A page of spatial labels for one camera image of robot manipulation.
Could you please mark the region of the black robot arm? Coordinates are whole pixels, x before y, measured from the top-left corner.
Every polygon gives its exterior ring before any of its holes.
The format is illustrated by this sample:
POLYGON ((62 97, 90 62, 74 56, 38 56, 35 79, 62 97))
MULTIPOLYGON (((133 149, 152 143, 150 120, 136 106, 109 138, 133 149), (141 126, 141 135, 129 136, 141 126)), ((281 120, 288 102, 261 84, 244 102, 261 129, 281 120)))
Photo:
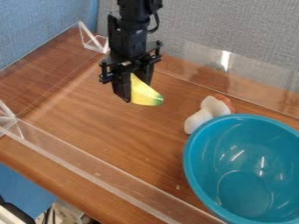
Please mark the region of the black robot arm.
POLYGON ((160 25, 162 0, 116 0, 118 13, 106 16, 109 55, 100 61, 98 81, 112 84, 113 93, 142 106, 160 106, 164 97, 150 88, 162 43, 146 41, 160 25))

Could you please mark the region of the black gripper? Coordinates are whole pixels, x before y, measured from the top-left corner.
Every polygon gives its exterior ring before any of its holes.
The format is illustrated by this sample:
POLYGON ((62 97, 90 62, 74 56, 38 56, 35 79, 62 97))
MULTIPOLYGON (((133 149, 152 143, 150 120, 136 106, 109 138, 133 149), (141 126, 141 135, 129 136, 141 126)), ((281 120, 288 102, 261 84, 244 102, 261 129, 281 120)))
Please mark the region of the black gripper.
POLYGON ((112 14, 106 16, 109 55, 98 63, 102 84, 112 82, 113 93, 130 102, 130 73, 146 85, 152 82, 154 63, 161 60, 160 41, 146 41, 149 15, 128 18, 112 14))

